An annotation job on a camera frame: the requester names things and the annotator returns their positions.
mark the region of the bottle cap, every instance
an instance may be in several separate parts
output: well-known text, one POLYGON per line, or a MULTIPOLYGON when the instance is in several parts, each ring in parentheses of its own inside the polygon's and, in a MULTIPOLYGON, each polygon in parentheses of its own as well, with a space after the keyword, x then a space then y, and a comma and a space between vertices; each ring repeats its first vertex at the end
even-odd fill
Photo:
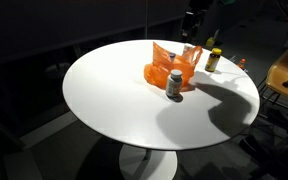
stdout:
POLYGON ((176 56, 175 53, 170 53, 170 58, 174 58, 176 56))
POLYGON ((178 78, 181 78, 181 76, 182 76, 182 71, 181 70, 173 69, 171 71, 171 77, 172 78, 178 79, 178 78))
POLYGON ((220 54, 222 53, 222 50, 219 49, 219 48, 213 48, 213 49, 212 49, 212 53, 213 53, 213 54, 216 54, 216 55, 220 55, 220 54))

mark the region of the table pedestal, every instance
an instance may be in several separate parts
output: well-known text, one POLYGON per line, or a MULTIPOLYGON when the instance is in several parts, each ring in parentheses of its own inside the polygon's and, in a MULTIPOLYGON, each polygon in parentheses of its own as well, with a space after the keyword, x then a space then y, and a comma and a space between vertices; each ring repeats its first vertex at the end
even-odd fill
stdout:
POLYGON ((174 151, 155 151, 124 145, 120 152, 120 169, 126 180, 171 180, 177 168, 174 151))

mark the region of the orange plastic bag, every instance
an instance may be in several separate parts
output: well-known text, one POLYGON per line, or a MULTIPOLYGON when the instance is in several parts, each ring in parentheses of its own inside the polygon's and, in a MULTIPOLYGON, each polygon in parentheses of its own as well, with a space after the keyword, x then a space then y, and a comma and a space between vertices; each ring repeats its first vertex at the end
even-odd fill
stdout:
POLYGON ((182 87, 186 86, 190 78, 194 76, 194 69, 202 52, 202 47, 196 46, 186 51, 182 56, 176 54, 172 62, 170 52, 153 42, 153 62, 145 65, 144 78, 148 83, 165 89, 167 76, 171 73, 171 70, 179 69, 182 71, 182 87), (193 60, 195 52, 198 52, 198 54, 193 60))

